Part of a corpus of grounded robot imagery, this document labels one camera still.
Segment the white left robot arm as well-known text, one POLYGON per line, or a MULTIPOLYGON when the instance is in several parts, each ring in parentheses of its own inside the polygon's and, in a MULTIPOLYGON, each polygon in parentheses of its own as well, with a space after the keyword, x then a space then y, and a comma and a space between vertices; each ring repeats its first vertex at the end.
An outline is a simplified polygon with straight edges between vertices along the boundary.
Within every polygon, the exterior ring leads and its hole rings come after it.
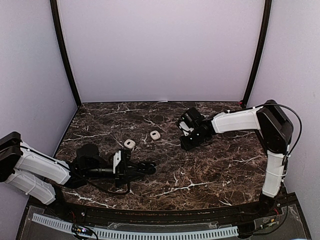
POLYGON ((100 157, 92 143, 76 150, 72 162, 55 159, 30 147, 13 131, 0 139, 0 181, 38 199, 60 218, 67 218, 70 206, 60 199, 58 190, 42 181, 44 177, 68 189, 92 185, 90 179, 113 179, 116 188, 130 187, 134 180, 154 174, 150 162, 131 162, 131 151, 120 149, 111 155, 109 164, 100 157))

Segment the black earbud charging case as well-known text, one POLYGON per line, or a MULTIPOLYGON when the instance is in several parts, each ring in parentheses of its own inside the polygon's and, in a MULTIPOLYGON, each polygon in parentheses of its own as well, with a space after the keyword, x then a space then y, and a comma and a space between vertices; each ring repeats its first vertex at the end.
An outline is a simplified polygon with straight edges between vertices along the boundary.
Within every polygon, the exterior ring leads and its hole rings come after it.
POLYGON ((145 175, 153 175, 156 172, 156 164, 153 162, 140 162, 137 171, 145 175))

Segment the white earbud charging case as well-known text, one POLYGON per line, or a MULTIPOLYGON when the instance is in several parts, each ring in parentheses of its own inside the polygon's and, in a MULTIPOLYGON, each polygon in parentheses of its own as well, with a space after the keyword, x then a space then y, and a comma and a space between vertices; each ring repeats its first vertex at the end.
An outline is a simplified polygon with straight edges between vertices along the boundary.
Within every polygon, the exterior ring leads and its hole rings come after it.
POLYGON ((131 139, 127 139, 125 142, 124 142, 124 147, 132 150, 134 147, 136 146, 136 143, 131 140, 131 139))

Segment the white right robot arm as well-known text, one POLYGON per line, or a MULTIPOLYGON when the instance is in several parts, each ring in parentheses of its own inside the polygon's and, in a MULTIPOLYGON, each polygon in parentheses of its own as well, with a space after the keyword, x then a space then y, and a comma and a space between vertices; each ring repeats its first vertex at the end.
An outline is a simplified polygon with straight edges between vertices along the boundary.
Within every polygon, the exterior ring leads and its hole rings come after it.
POLYGON ((274 100, 242 110, 228 110, 206 117, 195 107, 186 110, 177 121, 183 135, 179 138, 181 148, 190 151, 212 136, 234 131, 251 130, 261 135, 266 149, 267 166, 255 214, 266 217, 275 208, 276 196, 287 175, 291 154, 294 125, 274 100))

